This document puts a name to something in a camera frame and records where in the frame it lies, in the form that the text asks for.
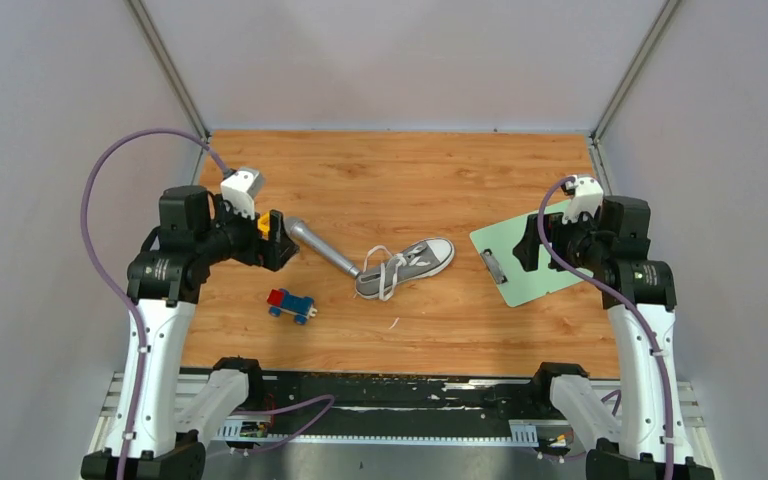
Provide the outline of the grey canvas sneaker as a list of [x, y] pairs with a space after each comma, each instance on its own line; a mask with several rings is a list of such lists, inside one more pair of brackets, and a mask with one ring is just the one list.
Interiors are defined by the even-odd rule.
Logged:
[[367, 252], [362, 271], [355, 279], [355, 295], [389, 301], [401, 284], [442, 272], [455, 253], [454, 243], [441, 237], [418, 241], [399, 252], [376, 245]]

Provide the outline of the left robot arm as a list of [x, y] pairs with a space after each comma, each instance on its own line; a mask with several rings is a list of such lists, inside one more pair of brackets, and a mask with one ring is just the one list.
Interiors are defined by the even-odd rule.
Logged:
[[183, 347], [211, 267], [234, 260], [278, 271], [299, 250], [282, 212], [258, 214], [232, 197], [190, 185], [159, 198], [159, 224], [120, 293], [130, 317], [121, 397], [104, 446], [82, 460], [82, 478], [199, 479], [207, 446], [231, 412], [264, 405], [258, 362], [223, 357], [196, 397], [175, 409]]

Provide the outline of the white shoelace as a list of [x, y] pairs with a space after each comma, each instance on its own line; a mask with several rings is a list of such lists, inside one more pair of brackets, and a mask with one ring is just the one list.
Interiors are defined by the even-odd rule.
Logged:
[[[379, 251], [385, 252], [388, 258], [378, 267], [369, 267], [368, 261]], [[433, 266], [424, 243], [415, 244], [396, 254], [378, 245], [367, 253], [365, 270], [355, 280], [355, 295], [364, 299], [388, 301], [401, 282], [418, 278]]]

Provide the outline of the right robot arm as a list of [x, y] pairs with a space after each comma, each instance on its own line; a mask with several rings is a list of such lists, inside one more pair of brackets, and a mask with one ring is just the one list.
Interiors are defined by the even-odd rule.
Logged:
[[650, 219], [646, 201], [623, 196], [607, 196], [593, 211], [538, 211], [512, 250], [525, 271], [536, 270], [546, 251], [549, 268], [602, 293], [620, 361], [620, 414], [608, 411], [579, 365], [541, 366], [530, 392], [537, 413], [569, 421], [586, 450], [588, 479], [715, 476], [696, 461], [686, 435], [673, 360], [674, 276], [648, 257]]

